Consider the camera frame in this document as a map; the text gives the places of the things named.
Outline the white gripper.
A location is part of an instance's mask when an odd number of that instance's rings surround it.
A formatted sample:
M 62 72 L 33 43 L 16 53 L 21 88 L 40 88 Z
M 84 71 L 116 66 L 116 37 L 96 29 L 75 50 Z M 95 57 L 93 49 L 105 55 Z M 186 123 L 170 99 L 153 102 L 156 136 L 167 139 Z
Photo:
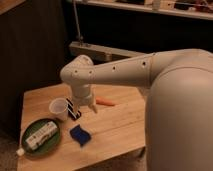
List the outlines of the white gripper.
M 89 106 L 89 108 L 94 112 L 98 113 L 98 109 L 96 106 L 96 102 L 94 102 L 94 94 L 90 93 L 86 96 L 78 97 L 76 95 L 72 96 L 72 102 L 74 104 L 73 111 L 75 114 L 78 114 L 79 112 L 79 106 Z

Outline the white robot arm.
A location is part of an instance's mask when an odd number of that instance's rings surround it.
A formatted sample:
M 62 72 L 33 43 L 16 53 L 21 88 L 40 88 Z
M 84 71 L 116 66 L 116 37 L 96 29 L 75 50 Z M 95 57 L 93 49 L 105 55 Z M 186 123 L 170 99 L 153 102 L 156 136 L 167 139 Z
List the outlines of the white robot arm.
M 75 107 L 95 107 L 93 84 L 147 87 L 147 171 L 213 171 L 213 53 L 171 50 L 99 65 L 80 55 L 60 77 Z

